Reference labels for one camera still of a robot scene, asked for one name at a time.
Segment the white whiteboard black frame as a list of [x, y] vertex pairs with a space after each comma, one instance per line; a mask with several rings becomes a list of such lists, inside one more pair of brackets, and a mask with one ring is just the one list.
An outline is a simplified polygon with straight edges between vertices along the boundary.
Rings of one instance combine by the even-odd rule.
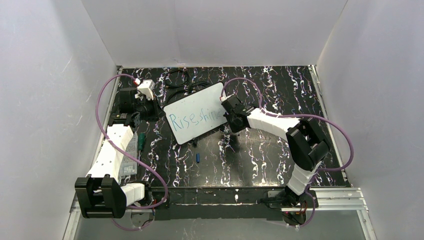
[[227, 123], [221, 96], [224, 83], [218, 82], [163, 107], [174, 138], [179, 145], [188, 143]]

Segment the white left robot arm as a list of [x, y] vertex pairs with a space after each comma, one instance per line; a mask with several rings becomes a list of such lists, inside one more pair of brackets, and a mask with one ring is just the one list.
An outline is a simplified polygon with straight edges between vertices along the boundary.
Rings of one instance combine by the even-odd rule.
[[86, 219], [122, 218], [128, 206], [145, 197], [143, 183], [118, 183], [124, 154], [113, 145], [125, 150], [141, 121], [159, 118], [159, 104], [151, 86], [122, 88], [117, 97], [117, 108], [107, 121], [109, 139], [103, 142], [87, 175], [77, 178], [74, 185], [81, 214]]

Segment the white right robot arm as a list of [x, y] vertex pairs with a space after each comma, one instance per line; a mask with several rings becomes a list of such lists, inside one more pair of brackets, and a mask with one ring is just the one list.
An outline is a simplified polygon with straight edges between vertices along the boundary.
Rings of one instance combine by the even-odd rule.
[[313, 117], [283, 117], [259, 107], [245, 105], [235, 96], [220, 98], [232, 132], [246, 128], [268, 132], [287, 141], [294, 169], [285, 191], [302, 195], [319, 165], [331, 150], [328, 138]]

